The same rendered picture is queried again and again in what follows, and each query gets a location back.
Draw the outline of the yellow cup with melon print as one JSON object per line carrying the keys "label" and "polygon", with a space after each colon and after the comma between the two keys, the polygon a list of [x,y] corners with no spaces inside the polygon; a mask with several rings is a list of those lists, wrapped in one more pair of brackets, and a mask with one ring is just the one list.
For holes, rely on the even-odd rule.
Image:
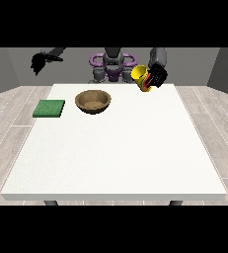
{"label": "yellow cup with melon print", "polygon": [[131,78],[135,81],[142,92],[149,92],[151,87],[145,85],[149,73],[145,65],[137,65],[131,71]]}

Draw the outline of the green square pad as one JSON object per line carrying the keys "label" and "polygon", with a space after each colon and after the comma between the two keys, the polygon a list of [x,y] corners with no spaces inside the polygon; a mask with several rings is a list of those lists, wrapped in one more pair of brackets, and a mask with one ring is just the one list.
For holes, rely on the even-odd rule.
{"label": "green square pad", "polygon": [[33,112],[34,118],[59,118],[61,116],[64,100],[39,100]]}

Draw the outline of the brown wooden bowl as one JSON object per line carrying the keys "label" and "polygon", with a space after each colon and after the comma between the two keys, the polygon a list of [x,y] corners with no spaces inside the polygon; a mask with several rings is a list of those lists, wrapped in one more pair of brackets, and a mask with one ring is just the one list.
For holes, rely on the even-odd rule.
{"label": "brown wooden bowl", "polygon": [[112,97],[103,90],[86,90],[75,97],[76,106],[84,113],[96,115],[103,112],[111,103]]}

